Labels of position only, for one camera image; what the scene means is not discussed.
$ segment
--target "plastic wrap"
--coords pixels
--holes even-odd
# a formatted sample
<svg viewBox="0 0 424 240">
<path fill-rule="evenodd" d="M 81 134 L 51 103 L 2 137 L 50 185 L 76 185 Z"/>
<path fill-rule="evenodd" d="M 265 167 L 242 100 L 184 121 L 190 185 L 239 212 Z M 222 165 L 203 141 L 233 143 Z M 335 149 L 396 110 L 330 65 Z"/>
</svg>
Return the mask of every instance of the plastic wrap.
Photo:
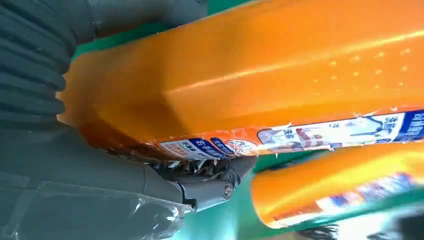
<svg viewBox="0 0 424 240">
<path fill-rule="evenodd" d="M 156 240 L 193 209 L 143 194 L 0 175 L 0 239 Z"/>
</svg>

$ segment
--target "cartoon image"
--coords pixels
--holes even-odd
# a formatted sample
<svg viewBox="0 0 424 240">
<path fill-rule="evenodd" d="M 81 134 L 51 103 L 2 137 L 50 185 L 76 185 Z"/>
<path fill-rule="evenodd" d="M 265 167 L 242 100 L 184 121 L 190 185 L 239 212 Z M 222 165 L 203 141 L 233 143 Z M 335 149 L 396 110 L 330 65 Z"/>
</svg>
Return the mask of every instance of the cartoon image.
<svg viewBox="0 0 424 240">
<path fill-rule="evenodd" d="M 298 152 L 392 142 L 404 115 L 395 113 L 353 119 L 265 129 L 257 136 L 274 152 Z"/>
</svg>

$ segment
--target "metal screw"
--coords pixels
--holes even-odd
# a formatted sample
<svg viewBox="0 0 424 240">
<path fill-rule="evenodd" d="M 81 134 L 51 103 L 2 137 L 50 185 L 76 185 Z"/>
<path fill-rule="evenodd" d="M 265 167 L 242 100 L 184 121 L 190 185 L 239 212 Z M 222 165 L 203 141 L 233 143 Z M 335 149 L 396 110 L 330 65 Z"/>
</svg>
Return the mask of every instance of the metal screw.
<svg viewBox="0 0 424 240">
<path fill-rule="evenodd" d="M 232 185 L 227 185 L 224 190 L 224 196 L 226 199 L 230 199 L 233 196 L 234 187 Z"/>
</svg>

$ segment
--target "corrugated rubber sleeve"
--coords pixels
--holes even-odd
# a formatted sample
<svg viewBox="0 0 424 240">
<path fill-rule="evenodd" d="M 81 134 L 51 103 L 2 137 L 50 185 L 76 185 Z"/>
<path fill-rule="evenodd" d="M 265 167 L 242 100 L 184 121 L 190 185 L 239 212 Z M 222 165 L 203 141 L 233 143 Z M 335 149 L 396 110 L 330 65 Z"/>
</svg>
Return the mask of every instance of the corrugated rubber sleeve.
<svg viewBox="0 0 424 240">
<path fill-rule="evenodd" d="M 91 148 L 56 119 L 65 110 L 55 97 L 63 74 L 77 45 L 95 37 L 95 24 L 87 0 L 0 0 L 0 174 L 181 202 L 143 164 Z M 157 187 L 144 192 L 150 184 Z"/>
</svg>

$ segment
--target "orange bottle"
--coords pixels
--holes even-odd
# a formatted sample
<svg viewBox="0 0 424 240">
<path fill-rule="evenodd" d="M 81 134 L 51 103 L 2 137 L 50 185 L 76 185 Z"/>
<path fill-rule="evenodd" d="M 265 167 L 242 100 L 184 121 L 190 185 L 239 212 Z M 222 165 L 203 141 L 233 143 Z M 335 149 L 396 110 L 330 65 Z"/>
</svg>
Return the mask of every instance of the orange bottle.
<svg viewBox="0 0 424 240">
<path fill-rule="evenodd" d="M 349 147 L 279 170 L 251 183 L 253 205 L 271 228 L 339 214 L 424 184 L 424 146 L 378 144 Z"/>
<path fill-rule="evenodd" d="M 422 62 L 422 0 L 254 1 L 80 56 L 59 119 L 93 146 L 157 158 L 392 142 L 385 115 L 424 109 Z M 330 129 L 370 113 L 374 129 Z"/>
</svg>

